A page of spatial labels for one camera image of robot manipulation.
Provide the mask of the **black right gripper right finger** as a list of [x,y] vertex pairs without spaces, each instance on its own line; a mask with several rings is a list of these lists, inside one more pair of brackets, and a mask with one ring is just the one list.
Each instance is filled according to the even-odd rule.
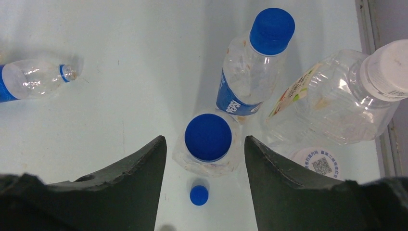
[[260,231],[405,231],[408,179],[359,184],[335,180],[274,152],[253,136],[244,142]]

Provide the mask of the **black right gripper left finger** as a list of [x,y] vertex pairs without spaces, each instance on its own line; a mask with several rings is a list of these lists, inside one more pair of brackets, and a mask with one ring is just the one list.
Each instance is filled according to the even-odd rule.
[[0,176],[3,231],[153,231],[167,145],[158,136],[133,154],[75,181]]

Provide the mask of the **clear crushed bottle blue label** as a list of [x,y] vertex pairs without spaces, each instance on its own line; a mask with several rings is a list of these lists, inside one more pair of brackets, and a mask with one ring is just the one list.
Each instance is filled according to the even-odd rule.
[[239,123],[219,109],[197,113],[179,135],[172,158],[183,169],[204,177],[235,171],[243,160]]

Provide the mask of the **large clear bottle white cap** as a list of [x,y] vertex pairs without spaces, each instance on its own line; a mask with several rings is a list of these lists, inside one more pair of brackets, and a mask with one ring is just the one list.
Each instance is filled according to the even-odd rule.
[[371,141],[408,97],[408,41],[373,54],[340,50],[316,63],[277,101],[265,122],[272,147]]

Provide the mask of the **standing Pepsi bottle blue cap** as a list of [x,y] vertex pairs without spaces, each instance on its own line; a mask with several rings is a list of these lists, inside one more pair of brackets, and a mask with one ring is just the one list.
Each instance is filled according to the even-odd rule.
[[250,116],[259,110],[283,71],[294,31],[294,19],[287,11],[267,8],[248,32],[231,41],[216,99],[220,110],[234,116]]

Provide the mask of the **lying uncapped Pepsi bottle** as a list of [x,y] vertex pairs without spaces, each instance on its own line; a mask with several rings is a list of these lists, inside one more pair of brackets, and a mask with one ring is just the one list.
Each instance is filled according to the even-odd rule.
[[0,102],[36,99],[53,94],[79,73],[68,64],[44,60],[20,60],[0,66]]

